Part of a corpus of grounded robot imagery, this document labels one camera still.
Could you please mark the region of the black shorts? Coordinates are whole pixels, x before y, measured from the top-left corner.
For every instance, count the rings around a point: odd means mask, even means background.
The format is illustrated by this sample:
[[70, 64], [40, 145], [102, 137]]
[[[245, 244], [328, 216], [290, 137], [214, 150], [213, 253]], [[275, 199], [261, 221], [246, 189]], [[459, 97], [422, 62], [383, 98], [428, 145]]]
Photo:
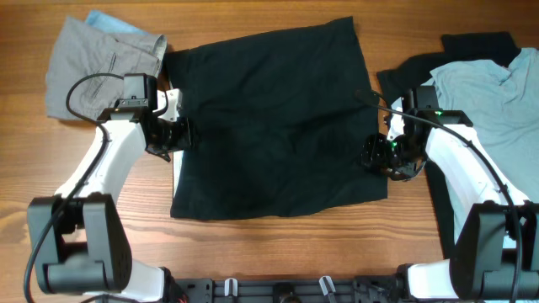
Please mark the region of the black shorts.
[[360, 163], [377, 112], [351, 17], [168, 53], [179, 113], [195, 130], [170, 215], [311, 215], [387, 197]]

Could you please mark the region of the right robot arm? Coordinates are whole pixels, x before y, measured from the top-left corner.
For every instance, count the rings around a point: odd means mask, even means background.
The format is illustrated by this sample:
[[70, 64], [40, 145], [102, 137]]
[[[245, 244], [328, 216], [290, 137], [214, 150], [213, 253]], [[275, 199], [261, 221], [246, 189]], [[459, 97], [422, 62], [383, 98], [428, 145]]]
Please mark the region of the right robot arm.
[[467, 115], [438, 105], [434, 87], [412, 88], [401, 101], [387, 110], [387, 134], [366, 139], [362, 165], [404, 181], [433, 162], [457, 192], [465, 223], [448, 259], [399, 269], [394, 298], [537, 299], [537, 204], [501, 173]]

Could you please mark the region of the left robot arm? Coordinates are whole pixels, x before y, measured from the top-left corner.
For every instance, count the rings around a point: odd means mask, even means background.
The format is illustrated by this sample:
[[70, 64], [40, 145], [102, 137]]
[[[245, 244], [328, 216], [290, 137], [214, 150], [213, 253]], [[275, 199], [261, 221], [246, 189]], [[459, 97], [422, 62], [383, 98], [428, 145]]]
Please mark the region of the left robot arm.
[[154, 76], [131, 73], [120, 80], [122, 94], [98, 117], [67, 107], [94, 125], [96, 136], [72, 176], [52, 196], [29, 204], [28, 302], [34, 299], [32, 279], [45, 294], [86, 295], [96, 302], [189, 301], [169, 269], [132, 257], [116, 203], [143, 153], [168, 161], [170, 152], [194, 146], [192, 128], [187, 118], [163, 119]]

